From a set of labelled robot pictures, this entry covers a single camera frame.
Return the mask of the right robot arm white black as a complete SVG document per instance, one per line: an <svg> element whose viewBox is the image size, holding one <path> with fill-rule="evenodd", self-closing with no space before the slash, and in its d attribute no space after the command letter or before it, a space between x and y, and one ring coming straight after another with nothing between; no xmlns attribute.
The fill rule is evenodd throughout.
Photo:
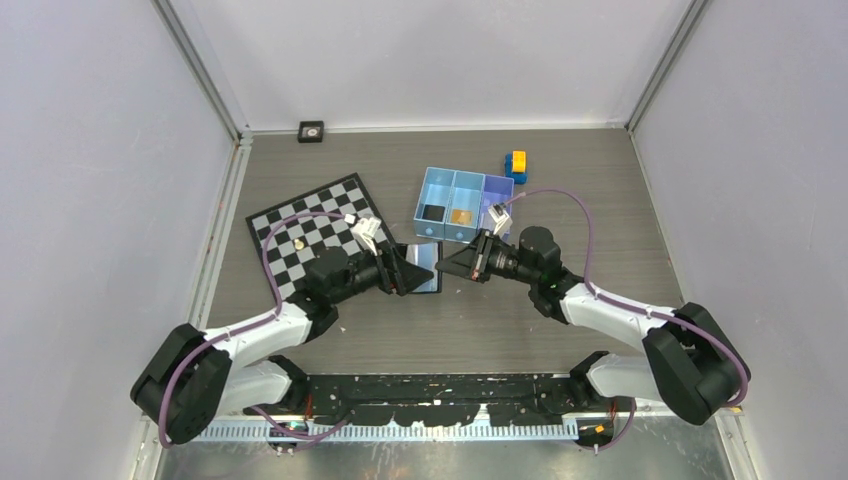
<svg viewBox="0 0 848 480"><path fill-rule="evenodd" d="M747 393L750 369L705 307L652 306L603 290L563 265L544 227L525 228L515 245L484 230L436 268L477 283L494 276L524 283L542 316L637 350L631 357L601 353L573 369L571 397L584 410L632 397L662 402L680 419L702 425Z"/></svg>

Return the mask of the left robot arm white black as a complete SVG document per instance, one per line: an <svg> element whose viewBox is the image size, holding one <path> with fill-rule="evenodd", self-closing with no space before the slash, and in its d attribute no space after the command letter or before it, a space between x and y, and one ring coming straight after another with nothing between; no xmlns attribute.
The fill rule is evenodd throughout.
<svg viewBox="0 0 848 480"><path fill-rule="evenodd" d="M323 335L338 319L338 304L377 288L406 295L434 277L393 247L353 256L330 247L305 265L304 284L270 311L203 332L175 327L130 390L166 441L196 438L214 418L254 406L300 411L308 375L282 350Z"/></svg>

